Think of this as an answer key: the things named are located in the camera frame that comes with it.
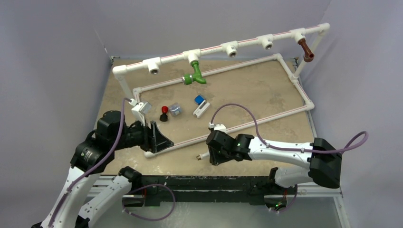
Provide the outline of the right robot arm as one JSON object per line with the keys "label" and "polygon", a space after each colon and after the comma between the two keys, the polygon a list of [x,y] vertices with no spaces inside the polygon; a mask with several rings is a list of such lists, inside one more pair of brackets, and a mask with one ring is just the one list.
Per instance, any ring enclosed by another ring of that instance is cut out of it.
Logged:
{"label": "right robot arm", "polygon": [[250,134],[238,134],[233,138],[223,131],[213,130],[206,139],[206,145],[212,165],[231,160],[270,160],[292,164],[288,168],[271,169],[267,188],[272,193],[307,182],[330,189],[340,187],[342,155],[332,153],[334,147],[322,138],[305,143],[262,142],[259,137]]}

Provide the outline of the white water faucet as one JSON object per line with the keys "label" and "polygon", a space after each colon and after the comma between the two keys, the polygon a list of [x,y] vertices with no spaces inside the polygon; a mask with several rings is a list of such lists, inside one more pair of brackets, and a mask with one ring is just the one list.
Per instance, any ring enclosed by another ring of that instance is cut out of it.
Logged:
{"label": "white water faucet", "polygon": [[206,153],[197,155],[197,156],[196,156],[196,159],[197,159],[198,161],[200,161],[200,160],[203,160],[203,159],[205,159],[205,158],[208,158],[209,156],[210,156],[210,153],[209,153],[209,152],[206,152]]}

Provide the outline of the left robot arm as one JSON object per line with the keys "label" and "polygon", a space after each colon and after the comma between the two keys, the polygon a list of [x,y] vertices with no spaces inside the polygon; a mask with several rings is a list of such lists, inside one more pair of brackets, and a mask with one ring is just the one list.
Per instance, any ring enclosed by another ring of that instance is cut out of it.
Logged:
{"label": "left robot arm", "polygon": [[96,128],[80,143],[70,161],[64,187],[48,216],[34,228],[92,228],[114,201],[124,194],[137,194],[142,175],[132,168],[122,168],[112,183],[89,202],[89,191],[106,166],[115,158],[115,151],[140,147],[157,153],[174,143],[162,135],[154,121],[143,126],[139,121],[130,126],[121,111],[108,111],[97,121]]}

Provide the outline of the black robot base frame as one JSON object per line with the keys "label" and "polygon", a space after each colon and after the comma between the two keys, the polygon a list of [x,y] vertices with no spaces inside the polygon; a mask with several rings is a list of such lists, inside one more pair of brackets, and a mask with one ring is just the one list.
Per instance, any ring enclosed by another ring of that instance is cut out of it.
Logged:
{"label": "black robot base frame", "polygon": [[283,188],[274,182],[273,168],[268,176],[178,176],[142,175],[126,166],[119,175],[128,178],[131,193],[143,197],[144,206],[162,202],[248,203],[253,206],[284,208],[297,186]]}

